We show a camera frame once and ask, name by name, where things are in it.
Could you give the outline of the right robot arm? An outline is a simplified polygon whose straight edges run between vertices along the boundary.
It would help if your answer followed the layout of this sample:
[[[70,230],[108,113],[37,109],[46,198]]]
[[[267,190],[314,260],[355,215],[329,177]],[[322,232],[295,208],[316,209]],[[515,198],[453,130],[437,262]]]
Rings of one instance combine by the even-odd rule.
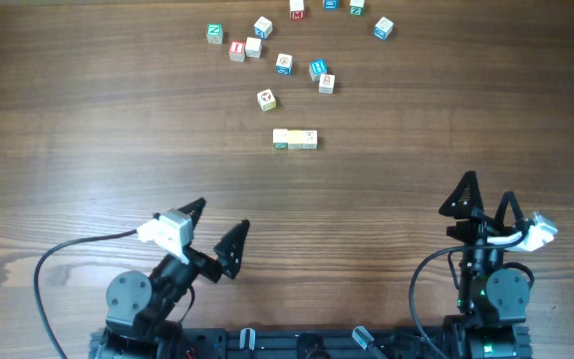
[[[525,234],[515,195],[502,197],[494,217],[484,213],[477,189],[457,189],[439,213],[457,220],[447,234],[465,245],[460,261],[459,313],[444,319],[443,340],[450,358],[530,358],[533,356],[526,306],[534,277],[525,265],[503,261],[505,249],[494,234]]]

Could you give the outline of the yellow animal block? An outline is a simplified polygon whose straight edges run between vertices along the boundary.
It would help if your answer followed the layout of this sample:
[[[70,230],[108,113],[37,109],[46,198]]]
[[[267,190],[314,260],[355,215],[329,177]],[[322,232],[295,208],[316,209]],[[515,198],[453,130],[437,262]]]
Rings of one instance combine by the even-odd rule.
[[[301,150],[303,148],[303,131],[302,130],[289,130],[288,135],[288,149]]]

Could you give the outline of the brown circle block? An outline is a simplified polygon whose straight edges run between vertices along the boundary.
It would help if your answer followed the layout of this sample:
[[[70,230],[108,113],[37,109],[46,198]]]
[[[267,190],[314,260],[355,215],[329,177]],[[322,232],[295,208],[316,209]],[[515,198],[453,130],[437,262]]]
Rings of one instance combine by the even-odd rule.
[[[263,112],[272,110],[277,106],[276,98],[270,89],[259,92],[257,94],[257,102]]]

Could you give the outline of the blue L block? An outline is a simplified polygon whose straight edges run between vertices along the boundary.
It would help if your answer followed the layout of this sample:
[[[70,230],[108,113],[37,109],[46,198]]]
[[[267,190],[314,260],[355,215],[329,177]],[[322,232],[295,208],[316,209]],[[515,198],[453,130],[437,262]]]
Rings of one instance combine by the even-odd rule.
[[[290,75],[293,65],[293,57],[288,54],[280,53],[277,56],[276,72],[281,75]]]

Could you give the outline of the green V block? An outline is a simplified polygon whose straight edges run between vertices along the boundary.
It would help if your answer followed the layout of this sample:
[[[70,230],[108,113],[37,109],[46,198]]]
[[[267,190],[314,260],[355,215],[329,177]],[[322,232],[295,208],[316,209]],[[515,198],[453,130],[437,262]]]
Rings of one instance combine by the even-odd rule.
[[[289,1],[290,19],[301,20],[305,17],[305,4],[304,0],[290,0]]]

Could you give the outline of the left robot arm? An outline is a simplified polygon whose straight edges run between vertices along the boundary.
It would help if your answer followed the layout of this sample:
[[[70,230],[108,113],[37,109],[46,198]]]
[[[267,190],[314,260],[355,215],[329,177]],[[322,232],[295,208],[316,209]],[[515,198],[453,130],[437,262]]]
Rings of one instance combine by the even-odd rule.
[[[348,330],[257,331],[186,329],[168,316],[183,296],[193,297],[193,282],[235,278],[240,271],[250,223],[242,220],[216,244],[210,257],[192,248],[204,199],[163,214],[138,228],[144,240],[160,239],[173,250],[151,274],[128,271],[109,285],[106,328],[92,343],[93,358],[490,358],[500,342],[475,318],[468,295],[460,315],[443,325],[398,327],[371,332]]]

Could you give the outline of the plain wood picture block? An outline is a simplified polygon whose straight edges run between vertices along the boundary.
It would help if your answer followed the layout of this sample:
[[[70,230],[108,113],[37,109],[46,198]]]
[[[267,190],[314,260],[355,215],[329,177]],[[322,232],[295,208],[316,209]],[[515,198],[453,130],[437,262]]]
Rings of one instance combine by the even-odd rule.
[[[302,149],[316,150],[318,148],[318,132],[315,130],[304,130],[302,132]]]

